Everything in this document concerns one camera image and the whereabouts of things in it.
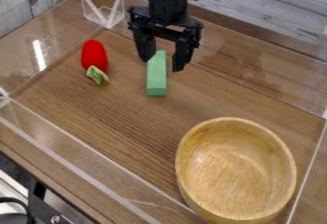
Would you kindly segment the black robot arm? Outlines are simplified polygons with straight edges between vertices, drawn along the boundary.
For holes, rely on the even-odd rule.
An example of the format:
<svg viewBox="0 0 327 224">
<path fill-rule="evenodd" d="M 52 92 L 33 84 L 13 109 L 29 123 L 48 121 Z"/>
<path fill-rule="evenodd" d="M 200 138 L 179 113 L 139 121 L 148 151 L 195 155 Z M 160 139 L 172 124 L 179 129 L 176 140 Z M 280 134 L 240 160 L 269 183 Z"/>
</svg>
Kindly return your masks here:
<svg viewBox="0 0 327 224">
<path fill-rule="evenodd" d="M 188 15 L 188 0 L 148 0 L 147 7 L 129 6 L 128 13 L 128 28 L 140 59 L 148 62 L 155 55 L 159 37 L 175 43 L 172 71 L 183 71 L 200 45 L 204 28 Z"/>
</svg>

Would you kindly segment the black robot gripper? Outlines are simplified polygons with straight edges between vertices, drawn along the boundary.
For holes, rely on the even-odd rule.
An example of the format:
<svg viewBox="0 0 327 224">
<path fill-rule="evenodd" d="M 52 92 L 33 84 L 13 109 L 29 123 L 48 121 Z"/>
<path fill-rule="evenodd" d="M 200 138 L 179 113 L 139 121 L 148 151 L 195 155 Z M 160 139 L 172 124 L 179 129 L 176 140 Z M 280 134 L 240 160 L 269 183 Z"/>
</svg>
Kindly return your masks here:
<svg viewBox="0 0 327 224">
<path fill-rule="evenodd" d="M 193 56 L 193 47 L 200 46 L 203 23 L 189 15 L 177 17 L 171 23 L 155 19 L 145 7 L 128 7 L 129 30 L 140 59 L 147 62 L 156 53 L 156 39 L 163 38 L 175 43 L 172 71 L 180 72 Z M 179 39 L 187 34 L 187 40 Z"/>
</svg>

